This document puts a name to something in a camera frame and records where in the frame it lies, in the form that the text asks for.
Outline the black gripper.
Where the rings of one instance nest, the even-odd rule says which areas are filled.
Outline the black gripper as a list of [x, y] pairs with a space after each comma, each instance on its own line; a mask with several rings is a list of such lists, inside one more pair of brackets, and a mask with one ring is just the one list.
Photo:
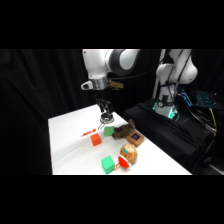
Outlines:
[[110, 116], [110, 108], [112, 106], [110, 100], [110, 93], [107, 90], [97, 91], [96, 92], [96, 103], [101, 109], [101, 116], [107, 111], [107, 116]]

